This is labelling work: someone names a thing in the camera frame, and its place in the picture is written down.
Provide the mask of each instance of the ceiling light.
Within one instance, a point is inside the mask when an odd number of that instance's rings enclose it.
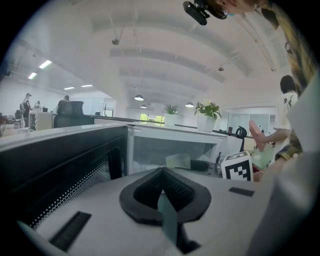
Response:
[[[45,63],[43,63],[41,66],[39,66],[40,69],[44,69],[46,66],[50,65],[52,62],[50,60],[47,60]]]
[[[187,104],[185,104],[185,106],[187,108],[193,108],[195,105],[192,102],[188,102]]]
[[[33,72],[28,78],[33,79],[36,75],[37,75],[37,73]]]
[[[134,97],[135,100],[137,101],[144,101],[144,97],[142,97],[142,95],[138,94],[137,96]]]

